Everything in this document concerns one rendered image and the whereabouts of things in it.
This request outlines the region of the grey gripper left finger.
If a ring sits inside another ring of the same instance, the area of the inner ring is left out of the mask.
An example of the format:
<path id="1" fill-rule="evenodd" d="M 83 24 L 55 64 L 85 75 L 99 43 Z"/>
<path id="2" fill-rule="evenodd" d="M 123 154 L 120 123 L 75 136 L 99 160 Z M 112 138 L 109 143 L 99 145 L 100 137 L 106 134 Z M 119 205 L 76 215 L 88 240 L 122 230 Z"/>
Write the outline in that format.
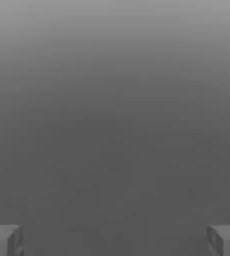
<path id="1" fill-rule="evenodd" d="M 22 225 L 0 224 L 0 256 L 25 256 Z"/>

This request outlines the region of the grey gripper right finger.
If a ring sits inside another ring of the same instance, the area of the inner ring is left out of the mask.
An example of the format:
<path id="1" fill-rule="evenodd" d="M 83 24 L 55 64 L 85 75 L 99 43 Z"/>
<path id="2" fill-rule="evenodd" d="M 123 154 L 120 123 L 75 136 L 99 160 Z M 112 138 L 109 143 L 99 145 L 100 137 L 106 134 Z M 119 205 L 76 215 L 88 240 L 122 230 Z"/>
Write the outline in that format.
<path id="1" fill-rule="evenodd" d="M 209 256 L 230 256 L 230 225 L 208 225 L 206 239 Z"/>

